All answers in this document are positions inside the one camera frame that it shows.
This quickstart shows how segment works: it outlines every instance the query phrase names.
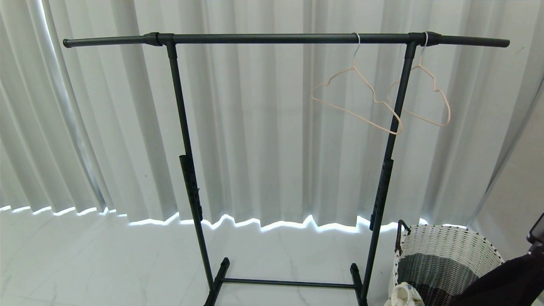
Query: white garment in basket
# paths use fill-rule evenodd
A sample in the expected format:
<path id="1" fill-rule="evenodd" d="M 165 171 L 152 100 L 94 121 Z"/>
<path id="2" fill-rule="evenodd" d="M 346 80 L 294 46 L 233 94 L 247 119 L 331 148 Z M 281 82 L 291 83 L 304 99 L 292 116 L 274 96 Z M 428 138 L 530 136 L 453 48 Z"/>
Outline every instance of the white garment in basket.
<path id="1" fill-rule="evenodd" d="M 424 306 L 423 300 L 416 289 L 410 284 L 400 283 L 391 292 L 391 298 L 384 306 Z"/>

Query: white marble floor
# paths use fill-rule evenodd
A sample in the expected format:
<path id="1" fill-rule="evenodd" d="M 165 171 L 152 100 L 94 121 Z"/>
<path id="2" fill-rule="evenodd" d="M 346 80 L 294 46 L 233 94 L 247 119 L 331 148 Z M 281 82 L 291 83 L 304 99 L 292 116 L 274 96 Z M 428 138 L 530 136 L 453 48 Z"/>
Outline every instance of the white marble floor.
<path id="1" fill-rule="evenodd" d="M 115 212 L 54 216 L 0 212 L 1 306 L 203 305 L 207 283 L 191 224 L 129 225 Z M 364 274 L 370 231 L 262 231 L 256 223 L 205 225 L 212 272 L 223 257 L 227 276 L 351 283 Z M 393 262 L 395 230 L 382 230 L 369 302 L 383 305 Z M 216 305 L 351 305 L 353 290 L 225 284 Z"/>

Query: vertical blind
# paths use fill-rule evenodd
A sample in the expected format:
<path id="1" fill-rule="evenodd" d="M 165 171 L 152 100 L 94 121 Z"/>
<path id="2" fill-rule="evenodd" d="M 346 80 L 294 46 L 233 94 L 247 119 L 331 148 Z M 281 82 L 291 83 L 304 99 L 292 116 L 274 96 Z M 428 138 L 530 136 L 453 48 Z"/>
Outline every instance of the vertical blind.
<path id="1" fill-rule="evenodd" d="M 31 0 L 3 3 L 3 31 L 7 34 L 2 35 L 13 36 L 19 23 L 27 22 L 12 17 L 13 12 L 28 13 L 39 7 L 34 4 Z M 178 159 L 184 149 L 166 49 L 140 45 L 66 49 L 61 47 L 63 38 L 148 32 L 430 30 L 444 35 L 507 38 L 511 45 L 506 49 L 443 45 L 425 49 L 423 64 L 448 96 L 452 122 L 440 128 L 403 114 L 405 131 L 395 145 L 384 223 L 399 218 L 416 223 L 423 217 L 433 223 L 465 224 L 489 185 L 512 126 L 510 120 L 518 118 L 516 112 L 527 111 L 528 107 L 519 105 L 529 105 L 527 101 L 537 91 L 524 87 L 522 80 L 541 78 L 539 71 L 530 68 L 540 65 L 541 58 L 529 55 L 536 52 L 533 45 L 543 39 L 535 29 L 542 6 L 540 1 L 45 0 L 44 23 L 51 47 L 45 43 L 46 35 L 40 35 L 44 27 L 39 22 L 27 26 L 29 33 L 40 36 L 32 43 L 42 48 L 25 50 L 24 43 L 13 38 L 10 45 L 3 44 L 15 57 L 10 71 L 2 69 L 3 88 L 11 82 L 3 74 L 12 74 L 11 70 L 43 67 L 43 72 L 19 72 L 22 81 L 13 82 L 28 86 L 13 89 L 9 101 L 4 102 L 10 112 L 2 116 L 17 125 L 15 104 L 35 105 L 34 109 L 50 105 L 49 111 L 54 107 L 58 118 L 34 111 L 36 128 L 40 123 L 44 126 L 39 133 L 23 130 L 20 121 L 15 129 L 19 132 L 2 128 L 2 141 L 26 144 L 18 151 L 3 146 L 3 156 L 9 156 L 8 166 L 2 164 L 3 181 L 16 186 L 2 186 L 2 194 L 13 194 L 2 198 L 2 205 L 30 205 L 35 210 L 53 205 L 57 210 L 64 204 L 56 201 L 69 202 L 29 199 L 26 190 L 18 187 L 26 186 L 24 174 L 28 173 L 43 193 L 65 188 L 66 194 L 94 196 L 86 201 L 72 196 L 71 205 L 77 210 L 105 205 L 128 214 L 131 221 L 165 220 L 178 211 L 180 218 L 190 218 Z M 369 217 L 387 133 L 310 96 L 316 84 L 349 67 L 355 48 L 177 46 L 206 219 L 215 222 L 227 213 L 236 221 L 258 218 L 266 225 L 279 220 L 301 222 L 313 215 L 318 225 L 354 225 L 356 216 Z M 404 48 L 361 45 L 357 53 L 356 65 L 376 89 L 379 100 L 386 99 L 390 85 L 399 78 Z M 26 61 L 23 52 L 34 52 L 34 58 Z M 3 52 L 2 63 L 8 61 Z M 56 68 L 48 70 L 51 62 Z M 65 93 L 59 89 L 55 94 L 52 88 L 56 86 Z M 52 93 L 38 94 L 44 90 Z M 372 92 L 354 75 L 336 78 L 316 95 L 381 126 L 391 123 L 390 112 L 372 103 Z M 73 114 L 62 112 L 62 105 L 70 105 Z M 446 115 L 440 95 L 432 91 L 432 79 L 418 70 L 410 78 L 405 108 L 439 122 Z M 24 107 L 21 115 L 30 110 Z M 57 129 L 65 134 L 56 134 Z M 82 145 L 77 145 L 75 137 Z M 51 142 L 51 138 L 66 144 Z M 29 164 L 37 168 L 43 162 L 45 157 L 38 150 L 43 146 L 58 169 L 27 169 Z M 81 157 L 82 151 L 87 157 Z M 62 154 L 72 159 L 64 160 Z M 50 171 L 56 173 L 54 179 L 44 176 Z M 81 185 L 79 189 L 59 186 L 66 181 Z M 21 200 L 13 202 L 12 198 Z"/>

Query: woven laundry basket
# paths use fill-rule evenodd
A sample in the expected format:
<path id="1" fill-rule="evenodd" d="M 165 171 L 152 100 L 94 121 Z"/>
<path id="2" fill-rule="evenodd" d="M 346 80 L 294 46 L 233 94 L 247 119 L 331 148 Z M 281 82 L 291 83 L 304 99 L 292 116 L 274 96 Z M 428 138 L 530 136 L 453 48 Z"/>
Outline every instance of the woven laundry basket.
<path id="1" fill-rule="evenodd" d="M 503 262 L 477 232 L 442 225 L 408 227 L 400 220 L 393 285 L 405 281 L 414 286 L 426 306 L 450 305 L 454 296 Z"/>

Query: black metal clothes rack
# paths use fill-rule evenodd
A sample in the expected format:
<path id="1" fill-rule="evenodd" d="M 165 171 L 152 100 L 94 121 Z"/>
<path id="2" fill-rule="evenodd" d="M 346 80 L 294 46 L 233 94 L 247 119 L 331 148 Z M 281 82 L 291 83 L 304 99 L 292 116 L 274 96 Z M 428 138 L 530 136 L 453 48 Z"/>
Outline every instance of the black metal clothes rack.
<path id="1" fill-rule="evenodd" d="M 205 306 L 215 305 L 219 295 L 221 285 L 224 283 L 238 284 L 263 284 L 263 285 L 284 285 L 284 286 L 308 286 L 323 288 L 340 288 L 355 290 L 359 306 L 368 305 L 367 293 L 376 256 L 376 247 L 380 235 L 380 225 L 384 215 L 384 207 L 393 169 L 393 147 L 395 144 L 395 135 L 390 134 L 387 139 L 384 161 L 378 182 L 378 190 L 374 203 L 374 210 L 370 218 L 370 230 L 372 239 L 370 241 L 369 253 L 367 257 L 364 279 L 361 281 L 359 269 L 355 263 L 351 264 L 350 272 L 353 279 L 352 284 L 334 284 L 334 283 L 314 283 L 307 281 L 283 281 L 283 280 L 263 280 L 263 279 L 240 279 L 226 277 L 227 269 L 230 265 L 228 258 L 224 258 L 219 272 L 212 275 L 206 242 L 202 232 L 202 207 L 200 206 L 198 186 L 196 183 L 195 167 L 193 163 L 193 153 L 191 150 L 191 141 L 189 137 L 189 127 L 187 126 L 187 115 L 183 101 L 183 93 L 180 80 L 180 71 L 177 63 L 176 44 L 405 44 L 406 52 L 404 56 L 404 65 L 400 77 L 397 100 L 394 111 L 400 116 L 406 94 L 406 87 L 410 77 L 412 61 L 416 53 L 417 46 L 435 46 L 443 45 L 470 45 L 487 47 L 507 47 L 509 40 L 477 38 L 466 36 L 445 36 L 434 32 L 426 33 L 408 33 L 408 34 L 171 34 L 171 33 L 148 33 L 141 36 L 121 36 L 89 39 L 64 39 L 65 47 L 80 46 L 99 46 L 99 45 L 130 45 L 147 44 L 151 46 L 166 46 L 168 58 L 170 59 L 170 70 L 174 82 L 174 92 L 176 96 L 177 108 L 180 116 L 181 131 L 185 155 L 180 156 L 183 178 L 189 197 L 191 213 L 195 220 L 196 236 L 199 242 L 200 253 L 206 279 L 209 286 L 209 294 Z M 393 117 L 391 122 L 391 131 L 396 132 L 398 121 Z"/>

